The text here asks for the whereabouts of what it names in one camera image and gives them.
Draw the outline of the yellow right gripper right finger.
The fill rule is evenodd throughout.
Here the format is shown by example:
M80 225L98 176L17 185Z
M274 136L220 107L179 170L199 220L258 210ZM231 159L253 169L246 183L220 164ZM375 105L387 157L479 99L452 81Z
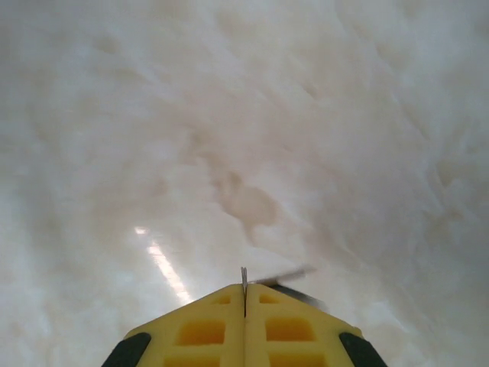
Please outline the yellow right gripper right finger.
M355 326L261 284L247 289L245 367L387 367Z

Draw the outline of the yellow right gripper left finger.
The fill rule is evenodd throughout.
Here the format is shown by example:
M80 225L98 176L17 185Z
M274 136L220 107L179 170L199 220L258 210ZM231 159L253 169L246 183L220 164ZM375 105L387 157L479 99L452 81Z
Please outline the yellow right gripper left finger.
M244 304L226 286L134 328L101 367L244 367Z

